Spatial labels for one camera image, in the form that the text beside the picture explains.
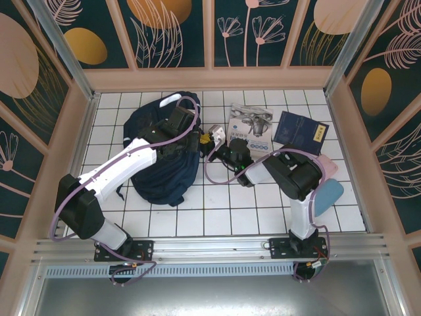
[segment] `cable connector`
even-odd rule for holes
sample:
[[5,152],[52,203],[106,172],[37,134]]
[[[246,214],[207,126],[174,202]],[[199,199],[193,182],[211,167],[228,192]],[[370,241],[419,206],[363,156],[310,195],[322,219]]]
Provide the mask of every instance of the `cable connector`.
[[215,143],[215,147],[220,143],[224,143],[226,139],[225,131],[221,127],[221,125],[213,125],[211,128],[209,128],[209,134],[212,135],[213,141]]

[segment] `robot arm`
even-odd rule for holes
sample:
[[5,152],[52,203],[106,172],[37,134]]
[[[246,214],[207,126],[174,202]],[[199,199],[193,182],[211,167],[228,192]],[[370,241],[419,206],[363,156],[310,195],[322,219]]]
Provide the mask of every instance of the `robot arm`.
[[[78,178],[70,174],[64,176],[59,183],[56,211],[76,188],[83,184],[86,186],[69,200],[59,218],[81,239],[94,239],[126,257],[132,246],[132,238],[122,228],[104,218],[101,205],[121,183],[157,160],[179,151],[197,151],[200,136],[197,124],[186,136],[171,142],[185,133],[194,116],[189,110],[176,107],[168,120],[142,130],[128,147],[100,167]],[[145,147],[163,143],[168,144]]]
[[[293,149],[291,145],[283,149]],[[235,170],[238,175],[243,169],[253,164],[247,141],[236,138],[230,146],[222,145],[216,150],[209,161],[219,158]],[[322,178],[320,168],[308,157],[297,153],[280,153],[271,155],[262,163],[249,167],[238,177],[242,186],[251,187],[273,178],[280,190],[290,198],[291,202],[291,235],[294,242],[310,238],[316,228],[309,217],[310,195],[319,185]]]

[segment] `book cover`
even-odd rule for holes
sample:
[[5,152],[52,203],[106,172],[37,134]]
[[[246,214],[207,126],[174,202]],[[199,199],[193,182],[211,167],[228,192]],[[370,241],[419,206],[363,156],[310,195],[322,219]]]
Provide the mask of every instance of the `book cover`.
[[290,112],[282,112],[274,142],[293,144],[297,149],[320,155],[329,125]]
[[260,107],[231,106],[228,145],[234,138],[248,141],[251,157],[256,159],[272,152],[273,110]]

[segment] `black bracket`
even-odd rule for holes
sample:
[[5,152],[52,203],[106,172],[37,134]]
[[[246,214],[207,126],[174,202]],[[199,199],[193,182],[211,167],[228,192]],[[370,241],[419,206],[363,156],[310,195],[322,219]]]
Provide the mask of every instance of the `black bracket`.
[[270,257],[272,259],[317,259],[319,253],[314,247],[317,247],[326,257],[328,256],[326,240],[323,237],[313,238],[311,244],[307,245],[299,253],[291,247],[291,238],[269,239]]
[[[125,257],[135,260],[150,261],[152,260],[153,255],[153,241],[152,240],[134,240],[132,242],[132,247]],[[101,247],[95,243],[95,255],[93,256],[95,262],[113,262],[121,260],[111,253],[109,253],[105,248]]]

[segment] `blue pad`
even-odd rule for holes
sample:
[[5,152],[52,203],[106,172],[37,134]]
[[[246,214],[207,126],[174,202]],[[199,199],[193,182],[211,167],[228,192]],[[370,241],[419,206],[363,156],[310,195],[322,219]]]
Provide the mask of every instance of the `blue pad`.
[[314,216],[321,216],[343,194],[343,186],[335,179],[329,179],[323,183],[317,191],[314,201]]

